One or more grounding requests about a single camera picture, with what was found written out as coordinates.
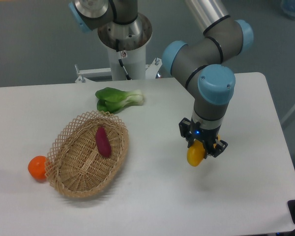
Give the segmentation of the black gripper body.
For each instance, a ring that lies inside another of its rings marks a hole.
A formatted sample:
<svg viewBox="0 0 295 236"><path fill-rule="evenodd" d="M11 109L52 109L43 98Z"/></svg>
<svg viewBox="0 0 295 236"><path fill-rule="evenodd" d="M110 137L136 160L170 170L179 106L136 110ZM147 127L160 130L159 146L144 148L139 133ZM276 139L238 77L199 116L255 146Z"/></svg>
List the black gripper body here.
<svg viewBox="0 0 295 236"><path fill-rule="evenodd" d="M188 138L188 148L190 148L195 140L201 142L205 149L214 149L218 131L221 126L221 120L205 120L200 119L189 121L188 129L190 137Z"/></svg>

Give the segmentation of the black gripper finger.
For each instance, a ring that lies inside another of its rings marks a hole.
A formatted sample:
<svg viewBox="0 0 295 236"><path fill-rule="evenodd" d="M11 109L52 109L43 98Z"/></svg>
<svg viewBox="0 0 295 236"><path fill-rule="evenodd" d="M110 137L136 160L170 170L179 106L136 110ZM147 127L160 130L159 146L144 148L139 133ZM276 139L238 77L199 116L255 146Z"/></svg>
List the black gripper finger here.
<svg viewBox="0 0 295 236"><path fill-rule="evenodd" d="M190 132L190 125L191 121L187 118L183 118L178 124L180 135L187 141L188 148L190 148L194 143L193 135Z"/></svg>
<svg viewBox="0 0 295 236"><path fill-rule="evenodd" d="M215 143L213 142L205 142L205 150L206 150L206 156L205 159L208 156L212 156L214 158L218 157L221 153L224 152L224 150L227 148L228 143L223 140L215 140Z"/></svg>

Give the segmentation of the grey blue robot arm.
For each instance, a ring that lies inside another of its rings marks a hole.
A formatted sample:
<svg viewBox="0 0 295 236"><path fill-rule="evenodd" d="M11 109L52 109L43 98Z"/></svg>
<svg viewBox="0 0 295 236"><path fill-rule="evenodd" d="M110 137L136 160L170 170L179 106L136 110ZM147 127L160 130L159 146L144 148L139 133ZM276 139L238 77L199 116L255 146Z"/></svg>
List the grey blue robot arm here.
<svg viewBox="0 0 295 236"><path fill-rule="evenodd" d="M227 143L218 132L234 94L234 73L223 62L251 47L254 34L243 20L233 20L219 0L188 0L203 40L190 46L172 42L163 52L164 68L194 97L191 119L179 123L188 145L202 143L205 156L219 156ZM83 32L97 30L107 48L113 80L146 76L146 45L151 39L149 19L135 0L73 0L69 8Z"/></svg>

